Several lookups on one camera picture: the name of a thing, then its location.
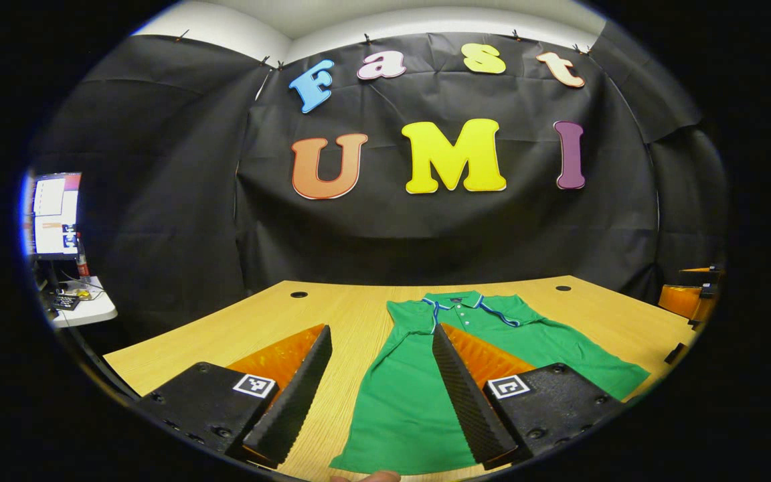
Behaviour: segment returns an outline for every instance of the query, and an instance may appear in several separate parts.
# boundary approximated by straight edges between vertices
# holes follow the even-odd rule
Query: keyboard
[[[79,297],[68,294],[56,294],[51,296],[52,307],[56,309],[67,309],[73,311],[76,305],[79,305]]]

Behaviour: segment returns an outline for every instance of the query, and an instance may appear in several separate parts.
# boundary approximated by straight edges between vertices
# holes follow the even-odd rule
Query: green polo shirt
[[[394,328],[362,378],[334,469],[412,475],[477,464],[432,356],[435,323],[459,327],[536,367],[567,364],[618,400],[649,376],[516,295],[428,293],[420,301],[386,305]]]

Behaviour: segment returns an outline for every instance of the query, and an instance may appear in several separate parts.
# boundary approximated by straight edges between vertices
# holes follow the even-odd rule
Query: computer monitor
[[[35,177],[31,213],[36,259],[77,259],[76,202],[80,178],[81,173],[43,174]]]

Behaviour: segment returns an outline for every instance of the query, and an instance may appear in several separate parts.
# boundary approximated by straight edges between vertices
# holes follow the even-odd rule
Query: letter f
[[[303,114],[311,112],[314,107],[322,104],[331,95],[330,90],[323,91],[318,86],[331,85],[331,76],[324,70],[333,67],[333,65],[335,63],[329,59],[321,60],[290,83],[290,88],[296,89],[299,96],[303,98]]]

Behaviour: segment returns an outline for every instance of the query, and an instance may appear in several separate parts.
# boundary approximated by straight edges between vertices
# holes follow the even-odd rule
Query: orange letter
[[[308,199],[334,199],[347,194],[359,180],[361,146],[367,142],[367,135],[346,134],[335,140],[341,151],[341,173],[334,180],[323,181],[317,175],[321,162],[321,149],[328,142],[322,137],[303,139],[290,146],[296,153],[293,164],[293,189]]]
[[[553,76],[555,76],[555,78],[558,79],[559,82],[561,82],[563,85],[575,86],[575,88],[581,88],[581,86],[585,85],[585,80],[583,80],[582,77],[574,77],[570,71],[567,70],[567,67],[572,67],[573,63],[569,60],[558,57],[556,53],[541,53],[541,55],[538,55],[536,59],[544,64],[547,64],[551,74],[553,74]]]

